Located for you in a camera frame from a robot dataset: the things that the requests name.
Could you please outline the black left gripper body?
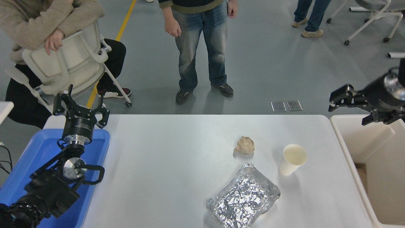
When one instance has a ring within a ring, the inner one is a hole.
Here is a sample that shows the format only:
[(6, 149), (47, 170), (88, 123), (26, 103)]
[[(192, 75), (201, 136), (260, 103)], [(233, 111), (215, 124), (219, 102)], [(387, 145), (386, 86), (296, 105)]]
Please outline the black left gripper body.
[(82, 106), (70, 108), (65, 114), (65, 120), (65, 128), (62, 137), (74, 135), (84, 137), (93, 136), (94, 125), (97, 119), (90, 109)]

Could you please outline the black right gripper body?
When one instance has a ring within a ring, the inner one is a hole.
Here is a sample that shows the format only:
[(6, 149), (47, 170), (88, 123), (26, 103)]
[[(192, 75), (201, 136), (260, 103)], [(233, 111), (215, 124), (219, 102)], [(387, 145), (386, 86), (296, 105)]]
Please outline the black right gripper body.
[(363, 95), (372, 108), (390, 111), (404, 107), (404, 75), (383, 75), (363, 89)]

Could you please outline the person's left hand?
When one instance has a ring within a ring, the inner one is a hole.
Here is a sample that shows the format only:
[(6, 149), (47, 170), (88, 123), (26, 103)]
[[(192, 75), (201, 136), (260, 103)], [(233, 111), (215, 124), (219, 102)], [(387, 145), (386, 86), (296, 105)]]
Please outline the person's left hand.
[(235, 18), (238, 12), (238, 1), (227, 0), (227, 16), (229, 18)]
[(48, 56), (51, 55), (51, 50), (55, 52), (59, 51), (59, 48), (63, 46), (62, 41), (64, 37), (65, 33), (57, 28), (45, 39), (44, 48)]

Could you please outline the person's right hand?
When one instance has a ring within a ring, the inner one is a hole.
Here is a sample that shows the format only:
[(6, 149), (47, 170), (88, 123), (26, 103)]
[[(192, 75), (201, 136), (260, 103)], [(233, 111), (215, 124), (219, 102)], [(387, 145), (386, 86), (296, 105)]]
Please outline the person's right hand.
[(165, 18), (165, 31), (173, 37), (181, 36), (181, 28), (173, 17)]

